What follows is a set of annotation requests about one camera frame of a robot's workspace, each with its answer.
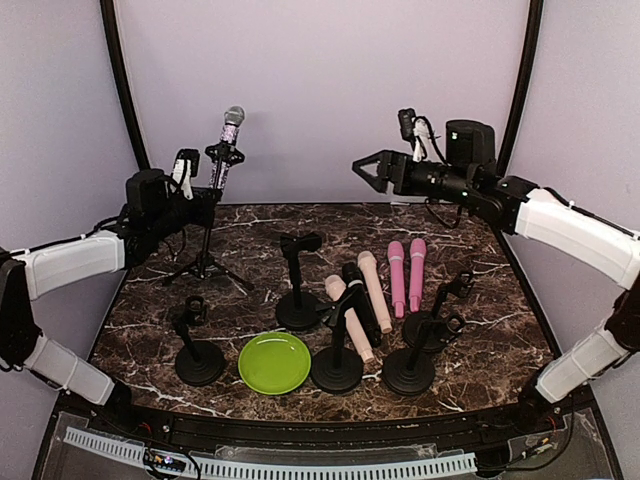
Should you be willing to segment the small pale pink microphone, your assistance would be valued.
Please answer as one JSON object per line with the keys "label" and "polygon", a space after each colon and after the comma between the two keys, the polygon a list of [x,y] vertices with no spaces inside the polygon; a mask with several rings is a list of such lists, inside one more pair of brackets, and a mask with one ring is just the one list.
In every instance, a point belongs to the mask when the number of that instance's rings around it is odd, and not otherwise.
{"label": "small pale pink microphone", "polygon": [[388,334],[392,331],[392,323],[377,271],[376,258],[370,251],[365,250],[358,255],[357,266],[364,277],[381,332]]}

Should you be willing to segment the rhinestone silver-head microphone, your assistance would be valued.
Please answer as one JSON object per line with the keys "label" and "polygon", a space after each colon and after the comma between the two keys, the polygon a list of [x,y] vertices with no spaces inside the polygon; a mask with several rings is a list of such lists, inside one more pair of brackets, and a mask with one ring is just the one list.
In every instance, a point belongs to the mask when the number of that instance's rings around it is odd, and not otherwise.
{"label": "rhinestone silver-head microphone", "polygon": [[245,160],[244,154],[236,147],[240,126],[244,119],[244,109],[240,106],[231,106],[224,113],[219,142],[205,149],[205,154],[212,163],[209,187],[219,194],[222,194],[225,189],[230,168]]}

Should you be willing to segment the black handheld microphone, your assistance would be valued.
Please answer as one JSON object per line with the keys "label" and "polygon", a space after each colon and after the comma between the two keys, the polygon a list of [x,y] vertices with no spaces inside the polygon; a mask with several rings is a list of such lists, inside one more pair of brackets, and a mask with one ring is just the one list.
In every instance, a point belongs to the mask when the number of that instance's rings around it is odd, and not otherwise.
{"label": "black handheld microphone", "polygon": [[370,345],[374,348],[379,347],[382,343],[381,329],[368,296],[363,275],[355,262],[347,262],[342,266],[342,279],[348,288],[355,288],[354,311]]}

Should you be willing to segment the large pale pink microphone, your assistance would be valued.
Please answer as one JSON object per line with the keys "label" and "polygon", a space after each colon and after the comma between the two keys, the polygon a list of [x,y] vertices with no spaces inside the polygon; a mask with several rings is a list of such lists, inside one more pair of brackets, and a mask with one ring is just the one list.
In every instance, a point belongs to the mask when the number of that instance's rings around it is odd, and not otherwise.
{"label": "large pale pink microphone", "polygon": [[[339,275],[330,275],[325,281],[326,293],[333,301],[337,301],[346,289],[346,284]],[[353,308],[349,309],[346,314],[346,330],[355,347],[365,364],[375,360],[373,349],[365,334],[365,331],[359,321],[357,314]]]}

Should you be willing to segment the black stand for pink microphone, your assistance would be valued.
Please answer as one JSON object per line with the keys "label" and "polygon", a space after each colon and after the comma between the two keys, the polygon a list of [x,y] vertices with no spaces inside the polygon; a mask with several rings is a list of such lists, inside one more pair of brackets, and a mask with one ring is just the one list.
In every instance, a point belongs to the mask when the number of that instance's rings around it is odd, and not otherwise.
{"label": "black stand for pink microphone", "polygon": [[223,373],[226,359],[222,350],[206,340],[193,340],[189,333],[191,326],[201,326],[206,320],[208,306],[203,297],[193,295],[171,318],[175,333],[184,346],[175,358],[175,371],[187,385],[204,387],[212,384]]}
{"label": "black stand for pink microphone", "polygon": [[277,322],[292,331],[305,331],[313,328],[319,317],[316,312],[317,298],[301,290],[302,276],[299,262],[301,251],[314,252],[322,245],[322,238],[315,232],[303,236],[282,234],[280,248],[287,260],[291,291],[284,295],[276,305]]}

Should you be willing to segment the black stand for small pale microphone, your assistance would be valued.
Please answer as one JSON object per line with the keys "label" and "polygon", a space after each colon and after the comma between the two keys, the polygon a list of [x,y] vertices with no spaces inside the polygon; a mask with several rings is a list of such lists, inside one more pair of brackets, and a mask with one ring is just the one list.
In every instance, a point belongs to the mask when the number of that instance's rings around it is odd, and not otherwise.
{"label": "black stand for small pale microphone", "polygon": [[425,353],[438,353],[456,340],[466,326],[465,319],[457,313],[442,317],[440,310],[449,295],[466,298],[473,286],[474,274],[470,271],[461,271],[453,280],[441,283],[431,309],[412,313],[405,319],[402,336],[406,344],[414,347],[425,336],[422,350]]}

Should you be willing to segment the black round-base mic stand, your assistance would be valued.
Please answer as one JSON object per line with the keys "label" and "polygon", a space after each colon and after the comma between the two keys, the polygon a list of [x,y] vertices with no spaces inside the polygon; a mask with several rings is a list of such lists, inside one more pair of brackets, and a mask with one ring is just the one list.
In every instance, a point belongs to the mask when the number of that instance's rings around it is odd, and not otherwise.
{"label": "black round-base mic stand", "polygon": [[356,296],[356,288],[348,287],[338,300],[316,306],[320,320],[332,330],[332,343],[313,356],[310,374],[313,383],[330,394],[345,394],[362,379],[360,355],[344,346],[346,312],[356,305]]}

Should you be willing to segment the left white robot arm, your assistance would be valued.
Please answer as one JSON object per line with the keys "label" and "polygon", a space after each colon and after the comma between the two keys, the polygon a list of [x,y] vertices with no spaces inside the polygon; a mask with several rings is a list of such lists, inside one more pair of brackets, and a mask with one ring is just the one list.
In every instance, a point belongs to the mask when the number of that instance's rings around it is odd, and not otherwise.
{"label": "left white robot arm", "polygon": [[35,323],[32,303],[58,288],[144,263],[169,236],[205,219],[210,196],[193,188],[200,154],[178,152],[173,170],[146,169],[125,185],[116,216],[77,237],[1,253],[1,368],[25,368],[85,400],[103,406],[101,417],[120,436],[141,427],[140,412],[119,398],[108,374],[49,338]]}

